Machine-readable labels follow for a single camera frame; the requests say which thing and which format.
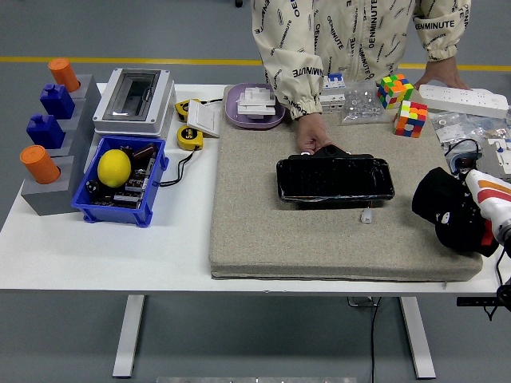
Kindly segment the person's left hand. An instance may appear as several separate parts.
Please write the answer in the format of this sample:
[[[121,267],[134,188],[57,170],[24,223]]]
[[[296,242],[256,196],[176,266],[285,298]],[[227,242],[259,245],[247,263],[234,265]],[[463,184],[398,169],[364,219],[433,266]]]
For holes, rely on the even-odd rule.
[[[429,84],[431,81],[440,81],[447,87],[454,89],[469,89],[469,86],[462,80],[456,62],[456,57],[448,57],[439,61],[428,61],[422,77],[414,84],[416,89],[421,85]]]

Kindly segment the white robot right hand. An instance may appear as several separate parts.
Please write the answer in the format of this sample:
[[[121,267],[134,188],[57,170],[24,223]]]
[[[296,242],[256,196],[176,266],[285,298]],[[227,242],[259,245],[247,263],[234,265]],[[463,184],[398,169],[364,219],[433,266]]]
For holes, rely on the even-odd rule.
[[[441,240],[464,237],[481,240],[492,235],[503,243],[510,237],[510,184],[490,174],[471,170],[460,180],[438,169],[440,207],[435,231]]]

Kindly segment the person's right hand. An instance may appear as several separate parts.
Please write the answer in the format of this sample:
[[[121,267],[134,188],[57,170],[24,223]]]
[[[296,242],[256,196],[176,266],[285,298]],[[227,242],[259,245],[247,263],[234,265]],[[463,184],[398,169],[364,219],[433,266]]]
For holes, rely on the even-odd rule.
[[[314,154],[331,144],[321,113],[310,113],[298,119],[297,149],[300,153]]]

